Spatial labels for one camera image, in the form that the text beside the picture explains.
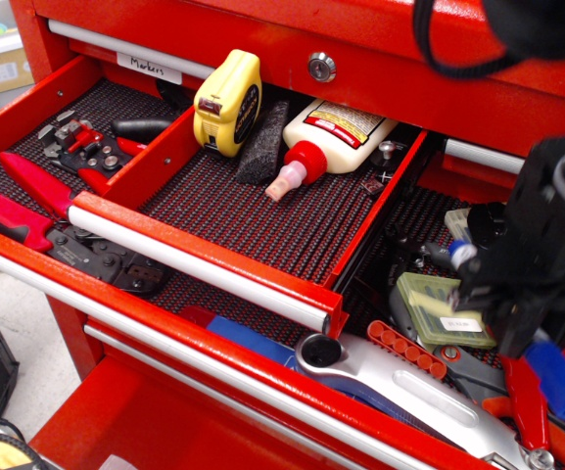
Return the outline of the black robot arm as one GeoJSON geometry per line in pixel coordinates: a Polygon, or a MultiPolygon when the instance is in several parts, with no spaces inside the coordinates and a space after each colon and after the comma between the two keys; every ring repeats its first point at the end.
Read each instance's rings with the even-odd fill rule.
{"type": "MultiPolygon", "coordinates": [[[[487,1],[488,22],[517,59],[565,59],[565,1],[487,1]]],[[[541,141],[504,209],[505,231],[460,268],[456,303],[479,309],[501,354],[538,330],[565,348],[565,138],[541,141]]]]}

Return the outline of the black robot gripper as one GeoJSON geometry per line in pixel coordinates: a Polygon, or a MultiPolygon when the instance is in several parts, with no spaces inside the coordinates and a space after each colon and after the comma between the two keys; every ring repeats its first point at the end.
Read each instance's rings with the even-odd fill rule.
{"type": "Polygon", "coordinates": [[[482,312],[503,355],[538,331],[565,349],[565,138],[533,148],[503,216],[504,233],[460,267],[457,305],[482,312]]]}

